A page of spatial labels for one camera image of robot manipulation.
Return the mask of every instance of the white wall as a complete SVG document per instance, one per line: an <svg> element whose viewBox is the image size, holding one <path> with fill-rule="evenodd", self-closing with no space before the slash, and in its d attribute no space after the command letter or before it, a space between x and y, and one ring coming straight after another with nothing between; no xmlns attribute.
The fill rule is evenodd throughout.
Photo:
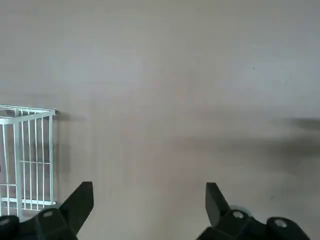
<svg viewBox="0 0 320 240"><path fill-rule="evenodd" d="M59 199L84 180L96 194L80 239L195 239L208 181L317 238L320 132L296 125L318 127L319 11L317 0L2 0L0 101L62 112Z"/></svg>

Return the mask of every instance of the wire basket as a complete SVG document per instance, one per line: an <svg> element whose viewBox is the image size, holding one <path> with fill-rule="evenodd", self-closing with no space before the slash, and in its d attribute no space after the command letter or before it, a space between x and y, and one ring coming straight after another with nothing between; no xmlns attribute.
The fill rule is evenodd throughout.
<svg viewBox="0 0 320 240"><path fill-rule="evenodd" d="M0 105L0 216L28 218L55 204L55 114L52 109Z"/></svg>

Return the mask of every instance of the screw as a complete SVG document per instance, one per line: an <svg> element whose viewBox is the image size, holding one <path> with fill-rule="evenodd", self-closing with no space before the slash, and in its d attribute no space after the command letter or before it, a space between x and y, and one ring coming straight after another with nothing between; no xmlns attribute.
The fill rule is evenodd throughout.
<svg viewBox="0 0 320 240"><path fill-rule="evenodd" d="M233 216L234 216L235 218L237 218L237 219L243 219L243 218L244 218L244 215L243 215L241 212L239 212L239 211L234 211L234 212L233 212Z"/></svg>
<svg viewBox="0 0 320 240"><path fill-rule="evenodd" d="M4 225L8 224L9 222L10 222L9 218L2 219L0 221L0 226L4 226Z"/></svg>
<svg viewBox="0 0 320 240"><path fill-rule="evenodd" d="M282 219L277 219L274 221L274 223L280 228L286 228L288 226Z"/></svg>

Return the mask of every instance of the bolt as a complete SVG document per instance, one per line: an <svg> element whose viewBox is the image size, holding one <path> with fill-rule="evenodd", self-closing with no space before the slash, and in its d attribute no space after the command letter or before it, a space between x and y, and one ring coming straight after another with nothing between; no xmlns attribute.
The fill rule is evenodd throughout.
<svg viewBox="0 0 320 240"><path fill-rule="evenodd" d="M277 219L274 221L274 223L280 228L286 228L288 226L282 219Z"/></svg>
<svg viewBox="0 0 320 240"><path fill-rule="evenodd" d="M233 216L237 219L243 219L244 215L240 211L234 211Z"/></svg>

